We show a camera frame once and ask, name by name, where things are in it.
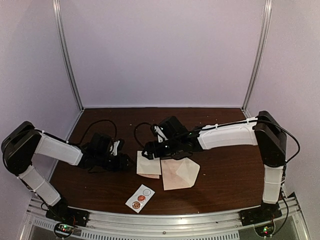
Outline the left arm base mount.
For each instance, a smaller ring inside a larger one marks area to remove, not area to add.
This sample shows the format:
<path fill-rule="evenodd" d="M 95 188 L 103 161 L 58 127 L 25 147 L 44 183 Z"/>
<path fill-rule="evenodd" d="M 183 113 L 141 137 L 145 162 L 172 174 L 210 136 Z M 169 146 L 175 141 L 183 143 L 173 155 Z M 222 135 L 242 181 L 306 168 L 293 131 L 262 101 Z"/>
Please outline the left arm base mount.
<path fill-rule="evenodd" d="M 49 205 L 45 201 L 46 217 L 57 221 L 53 227 L 53 233 L 61 240 L 69 238 L 77 227 L 86 227 L 89 212 L 87 210 L 69 207 L 68 201 L 62 197 L 55 205 Z"/>

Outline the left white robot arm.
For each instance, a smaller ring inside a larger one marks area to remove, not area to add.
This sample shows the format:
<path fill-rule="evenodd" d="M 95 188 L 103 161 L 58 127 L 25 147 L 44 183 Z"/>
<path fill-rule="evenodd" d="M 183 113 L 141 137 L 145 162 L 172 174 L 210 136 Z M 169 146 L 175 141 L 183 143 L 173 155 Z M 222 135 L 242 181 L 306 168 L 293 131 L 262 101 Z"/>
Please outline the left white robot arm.
<path fill-rule="evenodd" d="M 36 169 L 34 156 L 46 156 L 81 169 L 100 167 L 118 172 L 128 170 L 135 163 L 122 153 L 124 144 L 123 139 L 113 140 L 102 133 L 94 133 L 87 143 L 72 143 L 25 121 L 2 141 L 0 149 L 5 168 L 51 207 L 55 217 L 67 222 L 72 218 L 72 211 L 58 190 Z"/>

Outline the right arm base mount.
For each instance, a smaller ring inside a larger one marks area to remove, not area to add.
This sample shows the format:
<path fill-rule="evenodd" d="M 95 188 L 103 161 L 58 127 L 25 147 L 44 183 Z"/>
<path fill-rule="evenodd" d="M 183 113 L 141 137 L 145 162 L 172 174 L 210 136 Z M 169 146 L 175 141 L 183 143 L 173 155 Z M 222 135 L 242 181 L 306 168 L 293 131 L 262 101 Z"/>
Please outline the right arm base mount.
<path fill-rule="evenodd" d="M 279 202 L 265 203 L 260 206 L 241 210 L 239 217 L 242 226 L 254 225 L 255 233 L 262 238 L 270 238 L 276 233 L 275 219 L 282 216 Z"/>

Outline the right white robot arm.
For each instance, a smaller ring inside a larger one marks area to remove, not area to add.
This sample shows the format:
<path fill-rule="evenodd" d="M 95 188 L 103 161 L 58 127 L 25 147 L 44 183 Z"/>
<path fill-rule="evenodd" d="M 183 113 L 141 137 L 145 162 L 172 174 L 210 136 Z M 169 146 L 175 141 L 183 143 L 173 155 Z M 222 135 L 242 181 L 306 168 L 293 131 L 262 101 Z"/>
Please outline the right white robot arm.
<path fill-rule="evenodd" d="M 245 120 L 205 125 L 188 130 L 170 116 L 151 131 L 157 140 L 147 142 L 142 156 L 153 160 L 180 160 L 191 153 L 219 147 L 258 146 L 264 165 L 262 206 L 256 210 L 259 220 L 268 220 L 275 212 L 285 177 L 287 134 L 268 111 Z"/>

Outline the sticker sheet with seals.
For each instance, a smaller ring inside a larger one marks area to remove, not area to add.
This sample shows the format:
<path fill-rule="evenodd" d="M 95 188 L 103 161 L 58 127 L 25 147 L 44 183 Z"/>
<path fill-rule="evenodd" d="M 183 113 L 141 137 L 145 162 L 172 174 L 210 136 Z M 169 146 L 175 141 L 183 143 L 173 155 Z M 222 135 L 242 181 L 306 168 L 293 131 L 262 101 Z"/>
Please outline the sticker sheet with seals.
<path fill-rule="evenodd" d="M 142 184 L 136 190 L 136 192 L 126 201 L 125 205 L 138 214 L 154 194 L 155 191 Z"/>

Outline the cream spare paper sheet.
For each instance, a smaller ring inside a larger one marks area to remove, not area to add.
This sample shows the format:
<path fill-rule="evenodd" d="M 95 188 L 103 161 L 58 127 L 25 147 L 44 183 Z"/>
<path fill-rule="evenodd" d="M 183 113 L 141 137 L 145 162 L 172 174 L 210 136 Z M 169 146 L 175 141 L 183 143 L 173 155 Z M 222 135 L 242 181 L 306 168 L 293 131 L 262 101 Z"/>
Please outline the cream spare paper sheet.
<path fill-rule="evenodd" d="M 162 174 L 160 159 L 149 160 L 142 156 L 142 151 L 137 151 L 136 174 L 145 178 L 159 179 Z"/>

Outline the cream envelope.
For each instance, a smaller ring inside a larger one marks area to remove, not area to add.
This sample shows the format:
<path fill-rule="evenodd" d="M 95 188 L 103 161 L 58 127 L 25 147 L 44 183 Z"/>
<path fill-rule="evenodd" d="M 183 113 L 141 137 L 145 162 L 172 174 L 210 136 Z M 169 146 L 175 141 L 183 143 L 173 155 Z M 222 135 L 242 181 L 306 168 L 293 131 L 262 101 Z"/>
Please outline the cream envelope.
<path fill-rule="evenodd" d="M 197 180 L 200 165 L 190 158 L 161 160 L 164 191 L 192 188 Z"/>

